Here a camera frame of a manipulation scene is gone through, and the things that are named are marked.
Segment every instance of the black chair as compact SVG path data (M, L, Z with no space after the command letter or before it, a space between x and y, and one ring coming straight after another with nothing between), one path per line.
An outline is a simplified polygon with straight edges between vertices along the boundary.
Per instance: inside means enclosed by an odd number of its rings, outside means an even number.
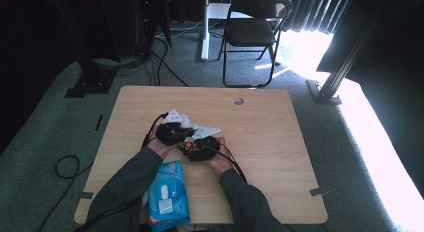
M222 36L221 53L224 53L224 68L222 81L227 87L252 88L265 87L271 80L274 73L275 58L280 42L281 26L289 16L292 9L290 0L235 0L231 4L224 34ZM232 17L234 12L247 15L248 18ZM227 44L234 47L265 47L263 50L228 50ZM268 48L275 45L275 50L271 55L272 66L269 79L262 84L239 84L230 85L226 82L227 54L229 52L262 52L260 60Z

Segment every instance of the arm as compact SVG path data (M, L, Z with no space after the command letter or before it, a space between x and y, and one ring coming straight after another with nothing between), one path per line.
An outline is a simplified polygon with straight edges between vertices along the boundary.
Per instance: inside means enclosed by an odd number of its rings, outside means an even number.
M148 145L130 159L99 191L91 203L87 221L138 199L136 205L98 221L88 231L138 231L142 196L156 178L163 159L175 147L176 145L167 146L157 138L151 138Z
M225 139L217 139L221 143L220 152L230 156L223 146ZM256 187L246 184L230 161L216 155L207 163L220 176L219 182L230 204L237 231L285 231L272 215L264 194Z

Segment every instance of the person's left hand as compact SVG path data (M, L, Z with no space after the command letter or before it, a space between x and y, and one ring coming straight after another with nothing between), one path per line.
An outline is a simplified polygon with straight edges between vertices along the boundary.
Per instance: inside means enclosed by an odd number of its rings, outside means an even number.
M174 145L166 145L160 142L160 140L156 137L157 128L157 125L153 128L153 131L149 137L149 143L147 143L147 147L156 152L156 154L158 154L162 159L165 159L171 150L177 148L178 143Z

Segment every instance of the sunlight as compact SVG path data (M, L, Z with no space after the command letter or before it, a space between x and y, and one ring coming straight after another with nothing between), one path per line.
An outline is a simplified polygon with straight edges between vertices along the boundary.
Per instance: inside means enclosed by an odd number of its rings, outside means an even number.
M319 31L287 31L281 36L278 61L299 75L315 72L332 39L332 34Z
M339 109L377 193L393 224L401 231L424 231L424 200L366 97L349 93L358 90L361 88L357 83L345 79L339 89L343 96Z
M278 76L280 76L280 75L282 75L282 74L284 74L285 72L287 72L287 71L290 71L290 68L285 68L285 69L282 69L282 70L280 70L280 71L278 71L278 72L274 72L274 74L272 75L272 78L274 79L274 78L277 78Z
M285 70L324 83L330 73L316 70L332 38L320 32L288 31L282 36L283 60L279 62L288 65ZM342 99L338 106L342 117L393 225L399 231L424 231L424 200L360 85L344 79L337 94Z
M261 70L261 69L268 69L271 68L271 64L264 64L264 65L257 65L255 66L256 70Z

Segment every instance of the metal stand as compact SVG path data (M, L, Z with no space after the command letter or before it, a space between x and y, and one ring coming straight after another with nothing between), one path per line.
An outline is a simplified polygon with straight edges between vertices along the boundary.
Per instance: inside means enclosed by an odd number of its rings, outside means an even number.
M337 96L334 98L334 94L337 92L341 82L346 77L347 73L350 71L354 65L356 59L360 55L362 49L367 44L369 38L371 37L372 31L377 24L377 20L381 16L383 1L380 2L361 36L359 37L356 44L353 46L348 57L343 63L339 71L333 72L330 74L328 79L325 81L322 88L317 87L317 82L313 80L308 80L309 88L314 96L315 102L318 104L341 104L341 99Z
M81 31L75 22L75 18L66 0L53 0L53 2L54 7L57 9L57 13L54 13L54 15L56 15L59 29L62 31L73 55L82 69L82 74L75 88L70 89L65 97L82 98L85 93L109 93L116 71L108 73L100 71L90 55Z

